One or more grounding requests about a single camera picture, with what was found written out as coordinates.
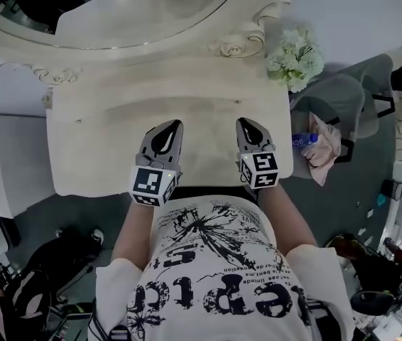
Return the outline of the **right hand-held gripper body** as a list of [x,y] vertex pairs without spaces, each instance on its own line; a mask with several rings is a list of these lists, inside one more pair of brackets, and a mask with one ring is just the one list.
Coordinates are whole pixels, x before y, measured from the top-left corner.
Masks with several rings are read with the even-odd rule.
[[239,170],[251,190],[261,190],[277,186],[279,169],[275,146],[266,144],[248,153],[240,153]]

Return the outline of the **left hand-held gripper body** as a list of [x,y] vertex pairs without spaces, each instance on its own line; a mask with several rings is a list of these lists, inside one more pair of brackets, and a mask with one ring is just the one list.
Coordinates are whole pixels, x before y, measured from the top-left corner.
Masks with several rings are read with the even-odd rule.
[[175,156],[159,156],[145,145],[131,168],[129,193],[139,205],[162,207],[179,183],[182,172]]

